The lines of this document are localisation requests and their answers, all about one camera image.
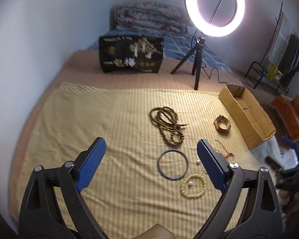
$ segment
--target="floral blanket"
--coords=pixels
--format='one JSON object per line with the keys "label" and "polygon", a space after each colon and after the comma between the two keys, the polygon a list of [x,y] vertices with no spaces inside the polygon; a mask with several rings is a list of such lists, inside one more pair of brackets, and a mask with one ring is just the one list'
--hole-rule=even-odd
{"label": "floral blanket", "polygon": [[159,34],[187,34],[193,25],[186,10],[156,2],[129,2],[115,13],[118,28],[149,31]]}

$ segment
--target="black tripod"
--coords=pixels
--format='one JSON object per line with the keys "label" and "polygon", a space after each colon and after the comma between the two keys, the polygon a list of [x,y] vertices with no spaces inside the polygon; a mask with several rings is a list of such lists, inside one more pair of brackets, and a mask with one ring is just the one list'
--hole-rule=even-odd
{"label": "black tripod", "polygon": [[[216,12],[219,9],[220,4],[222,3],[223,0],[219,0],[216,9],[209,21],[209,23],[211,24],[214,20],[214,17],[216,15]],[[202,67],[202,59],[203,59],[203,49],[204,49],[204,45],[205,45],[205,38],[200,36],[198,39],[196,39],[196,45],[195,47],[193,47],[188,53],[187,55],[185,55],[185,57],[179,62],[179,64],[174,68],[173,71],[171,71],[171,74],[176,73],[177,69],[179,69],[182,64],[193,54],[193,52],[196,50],[196,55],[195,55],[195,61],[194,61],[194,65],[193,65],[193,70],[192,70],[192,75],[195,75],[195,71],[196,71],[196,79],[195,79],[195,86],[194,89],[197,91],[198,90],[198,83],[199,83],[199,77],[201,75],[201,67]]]}

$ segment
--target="black bag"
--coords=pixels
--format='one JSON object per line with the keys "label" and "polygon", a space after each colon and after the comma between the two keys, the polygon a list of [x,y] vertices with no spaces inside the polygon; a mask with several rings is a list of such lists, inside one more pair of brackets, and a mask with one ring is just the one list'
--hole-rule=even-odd
{"label": "black bag", "polygon": [[99,44],[103,72],[124,68],[158,73],[163,60],[163,38],[103,36],[100,37]]}

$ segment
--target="wall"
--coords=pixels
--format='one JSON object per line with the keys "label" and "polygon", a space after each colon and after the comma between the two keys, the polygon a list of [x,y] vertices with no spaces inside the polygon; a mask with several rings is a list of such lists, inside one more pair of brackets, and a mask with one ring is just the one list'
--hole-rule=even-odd
{"label": "wall", "polygon": [[[184,0],[153,0],[158,2],[184,6]],[[201,0],[201,3],[212,12],[218,0]],[[273,34],[276,20],[279,16],[281,2],[284,2],[283,11],[293,24],[299,35],[299,1],[298,0],[245,0],[246,12],[241,25],[230,35],[221,38],[206,39],[206,44],[219,57],[233,68],[246,72],[251,62],[261,60],[266,51],[268,43]],[[222,11],[219,14],[224,15],[226,11],[231,10],[231,4],[221,5]]]}
{"label": "wall", "polygon": [[109,29],[121,1],[0,1],[0,213],[9,224],[10,165],[32,107],[71,53]]}

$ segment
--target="ring light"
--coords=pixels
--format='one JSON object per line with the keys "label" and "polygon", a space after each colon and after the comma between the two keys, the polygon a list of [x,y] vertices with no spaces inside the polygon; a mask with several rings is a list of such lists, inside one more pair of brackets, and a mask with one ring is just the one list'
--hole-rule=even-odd
{"label": "ring light", "polygon": [[217,27],[207,23],[198,10],[197,0],[185,0],[186,9],[193,24],[204,34],[211,37],[223,37],[232,33],[241,23],[245,13],[245,0],[235,0],[236,14],[232,21],[223,26]]}

